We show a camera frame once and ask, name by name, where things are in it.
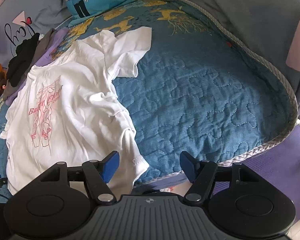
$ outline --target t-shirt sleeve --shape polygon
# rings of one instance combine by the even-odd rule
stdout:
[[[103,31],[106,72],[111,80],[116,77],[137,77],[137,63],[151,47],[152,29],[140,27],[118,37]]]

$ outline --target pink graphic print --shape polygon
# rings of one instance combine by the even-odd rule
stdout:
[[[33,125],[31,139],[34,147],[43,147],[49,145],[52,123],[51,114],[53,104],[60,98],[62,86],[60,85],[60,76],[49,86],[42,87],[37,93],[36,108],[29,110],[29,115],[33,114]]]

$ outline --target gray fabric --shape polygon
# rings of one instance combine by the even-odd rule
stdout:
[[[3,92],[3,101],[7,100],[7,97],[11,96],[14,92],[18,90],[20,85],[26,80],[27,75],[29,71],[31,70],[32,66],[38,61],[39,58],[42,57],[43,54],[47,51],[47,49],[51,46],[53,43],[53,38],[54,35],[56,34],[55,29],[50,29],[48,32],[45,34],[45,36],[39,41],[37,48],[35,49],[33,59],[26,70],[26,72],[22,75],[18,85],[16,87],[11,86],[9,80],[7,81],[6,88]]]
[[[286,65],[300,20],[300,0],[189,0],[211,13],[290,82],[300,114],[300,72]]]
[[[5,0],[0,6],[0,63],[4,68],[8,67],[10,59],[16,55],[16,47],[24,39],[29,39],[33,35],[28,26],[23,28],[12,23],[22,11],[25,12],[25,19],[31,17],[30,26],[34,32],[40,34],[45,34],[49,29],[56,28],[71,16],[64,0]],[[5,31],[15,44],[10,42]]]

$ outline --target metal screw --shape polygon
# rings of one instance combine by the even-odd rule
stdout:
[[[191,201],[191,202],[197,202],[201,200],[201,196],[197,193],[190,193],[186,195],[186,199]]]
[[[102,201],[102,202],[110,202],[113,200],[113,196],[111,194],[108,194],[108,193],[103,193],[103,194],[100,194],[98,196],[98,200]]]

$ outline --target blue bedsheet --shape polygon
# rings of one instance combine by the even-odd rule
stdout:
[[[181,1],[137,1],[91,18],[71,28],[54,57],[102,29],[119,35],[140,26],[152,27],[153,35],[138,77],[113,81],[150,165],[136,186],[180,173],[183,150],[220,163],[261,152],[290,133],[294,97],[266,66]]]

